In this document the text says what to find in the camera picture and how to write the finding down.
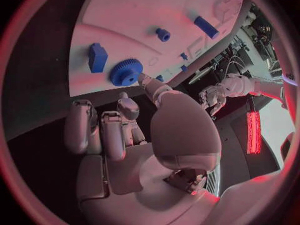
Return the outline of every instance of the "blue cube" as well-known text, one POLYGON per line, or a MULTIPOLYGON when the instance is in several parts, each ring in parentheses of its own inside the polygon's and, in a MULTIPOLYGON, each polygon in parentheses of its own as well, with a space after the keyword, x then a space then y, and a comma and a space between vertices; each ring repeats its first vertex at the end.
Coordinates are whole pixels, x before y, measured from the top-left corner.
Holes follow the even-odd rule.
POLYGON ((93 43, 88 51, 88 66, 92 73, 102 73, 109 55, 99 43, 93 43))

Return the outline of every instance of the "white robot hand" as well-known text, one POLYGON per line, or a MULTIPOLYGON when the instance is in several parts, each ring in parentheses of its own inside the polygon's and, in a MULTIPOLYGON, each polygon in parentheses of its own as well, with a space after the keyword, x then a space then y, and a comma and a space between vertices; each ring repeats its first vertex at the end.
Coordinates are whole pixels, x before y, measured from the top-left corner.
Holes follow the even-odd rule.
POLYGON ((199 93, 200 104, 204 109, 213 107, 210 115, 215 115, 226 104, 226 97, 241 97, 255 92, 255 80, 234 73, 228 74, 221 83, 208 86, 199 93))

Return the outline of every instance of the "white panel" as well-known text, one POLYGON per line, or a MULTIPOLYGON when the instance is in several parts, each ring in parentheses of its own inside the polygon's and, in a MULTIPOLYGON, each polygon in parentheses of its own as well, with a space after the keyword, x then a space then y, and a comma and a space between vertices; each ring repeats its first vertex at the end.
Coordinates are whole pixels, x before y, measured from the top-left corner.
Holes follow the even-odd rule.
POLYGON ((242 0, 87 0, 71 41, 70 96, 119 88, 109 81, 109 73, 128 58, 138 59, 146 74, 162 75, 168 82, 182 65, 188 66, 230 33, 241 4, 242 0), (194 25, 197 16, 220 29, 216 39, 194 25), (157 28, 171 33, 167 42, 158 39, 157 28), (100 43, 108 54, 102 73, 91 73, 88 66, 93 43, 100 43), (180 57, 183 52, 188 61, 180 57))

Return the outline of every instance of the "red led strip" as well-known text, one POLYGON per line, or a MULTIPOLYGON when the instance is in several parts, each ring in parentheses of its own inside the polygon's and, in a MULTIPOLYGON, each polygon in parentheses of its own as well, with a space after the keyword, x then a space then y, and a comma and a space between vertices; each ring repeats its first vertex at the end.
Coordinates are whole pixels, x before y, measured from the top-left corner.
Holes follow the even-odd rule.
POLYGON ((259 154, 262 146, 261 117, 259 111, 247 112, 247 154, 259 154))

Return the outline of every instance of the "blue plastic part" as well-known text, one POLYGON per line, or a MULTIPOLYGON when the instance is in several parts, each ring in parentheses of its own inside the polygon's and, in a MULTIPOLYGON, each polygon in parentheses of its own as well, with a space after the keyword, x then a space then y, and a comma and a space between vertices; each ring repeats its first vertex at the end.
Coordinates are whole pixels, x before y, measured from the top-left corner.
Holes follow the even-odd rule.
POLYGON ((180 54, 180 57, 182 57, 183 60, 188 60, 188 56, 184 52, 180 54))
POLYGON ((157 79, 158 81, 164 82, 164 78, 163 78, 162 75, 158 75, 158 76, 156 77, 156 79, 157 79))
POLYGON ((188 70, 188 68, 187 68, 186 65, 182 65, 180 68, 181 68, 181 70, 184 71, 184 72, 186 72, 186 71, 188 70))
POLYGON ((170 37, 171 37, 171 34, 167 30, 165 30, 165 29, 158 28, 158 29, 156 29, 155 32, 157 33, 158 38, 162 42, 168 41, 170 39, 170 37))
POLYGON ((93 43, 88 51, 88 66, 92 73, 102 73, 109 55, 99 43, 93 43))
POLYGON ((143 65, 139 60, 131 58, 119 62, 110 72, 109 79, 113 85, 130 86, 134 84, 141 72, 143 71, 143 65))
POLYGON ((194 24, 202 29, 211 39, 215 39, 219 35, 219 31, 201 16, 195 19, 194 24))

